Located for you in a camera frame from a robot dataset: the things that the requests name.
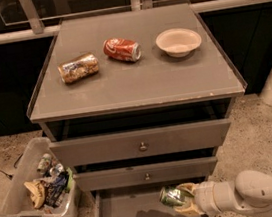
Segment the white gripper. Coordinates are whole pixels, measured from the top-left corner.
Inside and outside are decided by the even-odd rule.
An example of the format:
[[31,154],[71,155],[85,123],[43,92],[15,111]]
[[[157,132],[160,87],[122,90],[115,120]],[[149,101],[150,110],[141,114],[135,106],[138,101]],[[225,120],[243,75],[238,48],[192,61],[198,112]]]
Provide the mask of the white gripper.
[[182,215],[215,215],[239,208],[235,184],[231,181],[206,181],[199,184],[191,182],[178,184],[176,188],[183,193],[194,194],[194,198],[186,199],[183,206],[174,207],[174,210]]

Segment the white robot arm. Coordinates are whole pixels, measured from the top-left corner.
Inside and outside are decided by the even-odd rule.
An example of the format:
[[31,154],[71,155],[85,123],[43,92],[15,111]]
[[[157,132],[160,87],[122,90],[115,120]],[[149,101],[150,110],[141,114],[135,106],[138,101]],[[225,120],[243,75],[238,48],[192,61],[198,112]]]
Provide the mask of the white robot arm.
[[272,217],[272,176],[242,171],[234,181],[184,183],[167,196],[174,210],[188,216],[233,212],[253,217]]

